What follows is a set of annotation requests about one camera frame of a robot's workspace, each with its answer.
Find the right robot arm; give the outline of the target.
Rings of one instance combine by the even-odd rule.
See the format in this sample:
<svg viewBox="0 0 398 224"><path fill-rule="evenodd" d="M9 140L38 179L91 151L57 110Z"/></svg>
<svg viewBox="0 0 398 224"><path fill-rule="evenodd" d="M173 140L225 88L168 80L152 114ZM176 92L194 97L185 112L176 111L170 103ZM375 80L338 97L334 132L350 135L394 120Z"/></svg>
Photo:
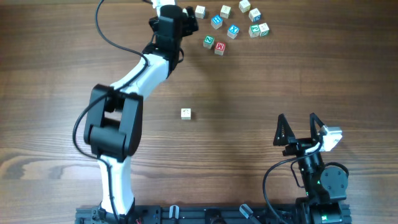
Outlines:
<svg viewBox="0 0 398 224"><path fill-rule="evenodd" d="M284 146L284 156L298 164L307 196L295 202L297 223L351 223L346 200L348 169L337 162L325 163L321 153L330 152L342 139L339 127L325 125L316 114L310 115L309 138L296 138L284 114L277 120L273 145Z"/></svg>

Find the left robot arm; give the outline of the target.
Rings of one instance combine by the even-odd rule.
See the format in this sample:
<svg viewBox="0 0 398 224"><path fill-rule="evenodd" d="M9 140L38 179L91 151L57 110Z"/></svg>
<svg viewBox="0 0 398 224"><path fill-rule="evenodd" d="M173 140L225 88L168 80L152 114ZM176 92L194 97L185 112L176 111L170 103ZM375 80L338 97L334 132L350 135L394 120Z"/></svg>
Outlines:
<svg viewBox="0 0 398 224"><path fill-rule="evenodd" d="M103 183L99 217L107 223L138 223L130 165L142 136L144 100L183 61L182 39L198 30L195 10L174 3L155 5L149 20L152 40L139 53L140 62L110 86L96 85L81 116L84 142L98 161Z"/></svg>

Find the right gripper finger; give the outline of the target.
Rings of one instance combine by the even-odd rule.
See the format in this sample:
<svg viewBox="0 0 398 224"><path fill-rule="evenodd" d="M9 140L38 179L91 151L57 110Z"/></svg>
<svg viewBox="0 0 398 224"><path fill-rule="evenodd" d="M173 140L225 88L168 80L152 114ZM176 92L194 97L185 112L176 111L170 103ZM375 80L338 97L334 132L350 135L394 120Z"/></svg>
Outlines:
<svg viewBox="0 0 398 224"><path fill-rule="evenodd" d="M319 141L319 135L317 128L322 128L324 126L324 123L321 121L321 119L315 114L311 113L310 114L310 134L311 134L311 140L312 144L316 144Z"/></svg>
<svg viewBox="0 0 398 224"><path fill-rule="evenodd" d="M296 138L284 114L278 115L277 129L273 140L274 146L295 144Z"/></svg>

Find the plain block with red drawing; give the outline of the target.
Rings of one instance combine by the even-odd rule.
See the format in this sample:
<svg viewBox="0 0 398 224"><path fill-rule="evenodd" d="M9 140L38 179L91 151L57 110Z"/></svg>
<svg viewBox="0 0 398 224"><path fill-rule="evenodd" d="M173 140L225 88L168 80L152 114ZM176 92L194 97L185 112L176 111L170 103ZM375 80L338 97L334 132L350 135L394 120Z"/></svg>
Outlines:
<svg viewBox="0 0 398 224"><path fill-rule="evenodd" d="M192 111L190 108L182 108L181 109L181 119L189 119L192 118Z"/></svg>

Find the blue letter X block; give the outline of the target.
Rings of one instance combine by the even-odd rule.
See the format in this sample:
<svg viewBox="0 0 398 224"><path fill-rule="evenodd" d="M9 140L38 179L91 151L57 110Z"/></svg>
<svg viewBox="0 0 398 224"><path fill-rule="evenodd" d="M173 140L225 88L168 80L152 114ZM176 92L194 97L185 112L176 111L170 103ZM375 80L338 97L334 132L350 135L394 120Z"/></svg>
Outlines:
<svg viewBox="0 0 398 224"><path fill-rule="evenodd" d="M239 27L236 25L232 24L227 31L227 36L230 37L231 39L235 39L239 33Z"/></svg>

